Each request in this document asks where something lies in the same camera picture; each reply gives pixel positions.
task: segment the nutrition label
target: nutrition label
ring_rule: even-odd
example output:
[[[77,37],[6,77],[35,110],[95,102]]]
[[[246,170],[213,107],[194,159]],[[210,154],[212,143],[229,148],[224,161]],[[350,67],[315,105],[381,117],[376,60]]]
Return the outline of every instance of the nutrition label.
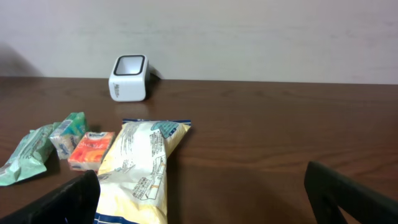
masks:
[[[152,146],[152,157],[160,153],[164,149],[164,139],[160,131],[156,131],[150,136],[150,144]]]

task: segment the white wall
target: white wall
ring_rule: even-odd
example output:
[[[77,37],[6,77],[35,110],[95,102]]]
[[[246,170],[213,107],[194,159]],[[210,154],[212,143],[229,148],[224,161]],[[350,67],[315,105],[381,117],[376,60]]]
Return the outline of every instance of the white wall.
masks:
[[[0,41],[48,77],[146,54],[167,79],[398,83],[397,0],[0,0]]]

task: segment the small orange box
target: small orange box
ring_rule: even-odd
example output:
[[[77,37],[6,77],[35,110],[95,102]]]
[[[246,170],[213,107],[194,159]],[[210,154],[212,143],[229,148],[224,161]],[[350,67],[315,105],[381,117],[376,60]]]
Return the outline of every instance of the small orange box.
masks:
[[[70,169],[97,171],[102,156],[111,147],[113,139],[114,133],[87,132],[68,159]]]

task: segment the plastic wrapper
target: plastic wrapper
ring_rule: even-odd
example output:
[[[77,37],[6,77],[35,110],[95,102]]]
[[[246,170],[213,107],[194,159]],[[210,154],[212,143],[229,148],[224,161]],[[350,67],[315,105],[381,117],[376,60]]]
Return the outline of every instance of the plastic wrapper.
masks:
[[[95,170],[101,165],[101,159],[106,150],[111,147],[114,133],[87,132],[80,140],[68,162],[72,170]]]
[[[68,159],[80,139],[88,131],[83,112],[71,113],[51,134],[50,140],[55,146],[60,159]]]
[[[98,171],[95,224],[167,223],[167,157],[189,128],[171,121],[123,125]]]
[[[0,168],[0,186],[32,177],[47,169],[44,165],[53,150],[49,136],[59,123],[32,130],[22,138],[6,164]]]

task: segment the crinkled plastic bag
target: crinkled plastic bag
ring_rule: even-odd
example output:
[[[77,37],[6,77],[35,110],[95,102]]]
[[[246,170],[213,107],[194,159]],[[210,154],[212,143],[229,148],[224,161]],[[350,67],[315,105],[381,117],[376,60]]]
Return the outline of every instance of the crinkled plastic bag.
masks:
[[[43,126],[22,138],[6,164],[0,168],[0,186],[11,185],[47,170],[44,163],[53,150],[49,136],[58,125]]]
[[[98,171],[94,223],[167,223],[167,157],[190,128],[171,121],[122,126]]]

